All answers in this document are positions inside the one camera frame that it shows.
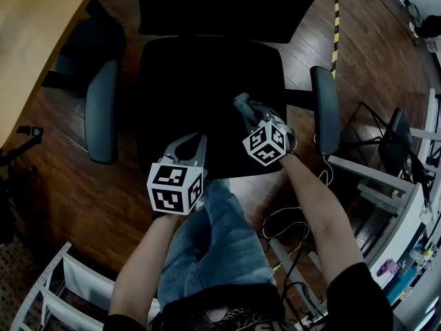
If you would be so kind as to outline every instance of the cable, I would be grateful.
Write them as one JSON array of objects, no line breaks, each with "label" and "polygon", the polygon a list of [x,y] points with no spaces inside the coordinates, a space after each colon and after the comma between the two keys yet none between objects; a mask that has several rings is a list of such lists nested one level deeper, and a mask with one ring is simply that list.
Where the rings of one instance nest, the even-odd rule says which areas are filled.
[{"label": "cable", "polygon": [[287,227],[286,227],[284,230],[282,230],[281,232],[279,232],[279,233],[277,233],[277,234],[275,234],[275,235],[272,235],[272,236],[270,236],[270,237],[268,237],[268,236],[266,235],[266,233],[265,233],[265,224],[266,224],[268,218],[274,216],[276,213],[279,213],[279,212],[281,212],[281,211],[283,211],[283,210],[299,210],[299,209],[300,209],[300,207],[287,207],[287,208],[281,208],[280,210],[271,213],[267,218],[264,219],[264,221],[263,221],[263,223],[262,223],[261,231],[262,231],[263,236],[264,236],[266,239],[272,239],[272,238],[275,238],[275,237],[281,235],[282,233],[284,233],[288,228],[292,227],[294,224],[297,224],[297,223],[306,224],[304,221],[296,221],[296,222],[291,223],[289,226],[287,226]]},{"label": "cable", "polygon": [[299,285],[302,288],[303,294],[305,295],[306,300],[308,300],[308,303],[311,305],[311,307],[321,316],[321,317],[325,317],[323,315],[323,313],[320,311],[320,309],[317,308],[317,306],[313,303],[313,301],[311,300],[311,296],[309,296],[309,290],[308,287],[306,286],[306,284],[304,284],[303,282],[293,282],[291,284],[288,285],[287,289],[290,289],[291,287],[295,286],[295,285]]},{"label": "cable", "polygon": [[[295,248],[292,248],[292,250],[288,253],[288,256],[290,257],[293,253],[295,253],[297,250],[299,250],[300,249],[300,243],[295,247]],[[277,271],[279,268],[280,268],[280,266],[282,265],[282,263],[278,263],[274,268],[273,268],[273,271]]]},{"label": "cable", "polygon": [[[316,142],[316,134],[314,134],[313,141],[314,141],[314,143]],[[326,182],[325,182],[325,185],[326,185],[326,186],[329,186],[329,185],[331,185],[331,183],[332,183],[332,181],[333,181],[333,179],[334,179],[334,171],[333,171],[331,165],[329,164],[329,162],[326,160],[325,156],[323,156],[323,161],[328,165],[329,169],[331,170],[331,180],[329,180],[329,173],[328,173],[327,170],[323,170],[323,171],[320,173],[320,175],[318,176],[318,178],[321,180],[321,179],[322,179],[322,175],[326,173]]]},{"label": "cable", "polygon": [[269,241],[270,241],[271,239],[267,239],[267,238],[265,238],[265,237],[261,234],[262,229],[263,229],[263,225],[262,225],[262,227],[260,227],[260,229],[258,230],[258,232],[257,232],[257,237],[258,237],[259,239],[264,239],[264,240],[267,242],[267,248],[266,248],[265,250],[263,250],[264,254],[266,254],[267,252],[269,252],[269,249],[270,249]]},{"label": "cable", "polygon": [[297,255],[296,258],[294,259],[294,262],[291,265],[291,268],[289,269],[287,275],[285,276],[285,280],[283,281],[283,293],[282,293],[282,300],[285,300],[289,306],[289,309],[291,309],[291,311],[293,312],[294,316],[297,318],[298,322],[300,323],[300,326],[302,327],[302,329],[304,331],[308,330],[308,328],[305,326],[305,324],[302,322],[302,319],[299,317],[295,307],[292,305],[291,301],[289,300],[289,298],[287,298],[287,293],[288,293],[288,279],[289,279],[289,275],[292,273],[293,269],[296,267],[298,260],[300,258],[300,255],[302,254],[302,250],[303,250],[303,245],[305,243],[305,238],[306,238],[306,221],[304,221],[305,225],[303,226],[303,237],[302,237],[302,241],[300,242],[300,247],[297,250]]}]

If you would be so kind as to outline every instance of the yellow and black tape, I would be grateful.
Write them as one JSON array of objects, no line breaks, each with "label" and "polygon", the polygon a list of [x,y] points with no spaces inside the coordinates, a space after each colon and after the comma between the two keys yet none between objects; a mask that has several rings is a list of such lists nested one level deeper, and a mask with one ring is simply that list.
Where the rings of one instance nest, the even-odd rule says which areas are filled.
[{"label": "yellow and black tape", "polygon": [[338,0],[334,0],[336,20],[334,24],[334,51],[332,52],[332,66],[331,73],[332,77],[336,79],[336,66],[338,58],[338,40],[340,36],[340,7],[338,6]]}]

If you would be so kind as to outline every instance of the wooden desk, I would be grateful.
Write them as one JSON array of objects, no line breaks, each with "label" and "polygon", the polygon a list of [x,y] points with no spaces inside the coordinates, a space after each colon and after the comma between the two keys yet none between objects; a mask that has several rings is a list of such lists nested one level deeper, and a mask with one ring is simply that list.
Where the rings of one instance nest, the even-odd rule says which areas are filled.
[{"label": "wooden desk", "polygon": [[0,148],[89,0],[0,0]]}]

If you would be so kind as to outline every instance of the sleeve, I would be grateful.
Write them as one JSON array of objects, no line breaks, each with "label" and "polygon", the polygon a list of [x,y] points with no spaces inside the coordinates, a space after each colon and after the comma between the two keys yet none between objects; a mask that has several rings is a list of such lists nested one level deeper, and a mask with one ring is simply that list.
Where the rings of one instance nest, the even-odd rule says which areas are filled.
[{"label": "sleeve", "polygon": [[138,321],[125,315],[109,315],[105,320],[103,331],[145,331],[145,327]]},{"label": "sleeve", "polygon": [[393,312],[365,263],[340,273],[327,290],[326,330],[393,330]]}]

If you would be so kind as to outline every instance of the black t-shirt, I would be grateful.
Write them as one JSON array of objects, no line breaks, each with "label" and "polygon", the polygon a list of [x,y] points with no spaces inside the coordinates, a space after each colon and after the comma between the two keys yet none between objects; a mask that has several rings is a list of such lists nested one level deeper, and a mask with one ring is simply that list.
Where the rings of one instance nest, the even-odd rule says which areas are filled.
[{"label": "black t-shirt", "polygon": [[[338,275],[327,290],[326,330],[393,330],[392,309],[365,263]],[[222,285],[209,288],[164,307],[163,331],[296,330],[285,320],[277,288],[269,283]],[[123,315],[107,318],[103,331],[144,331]]]}]

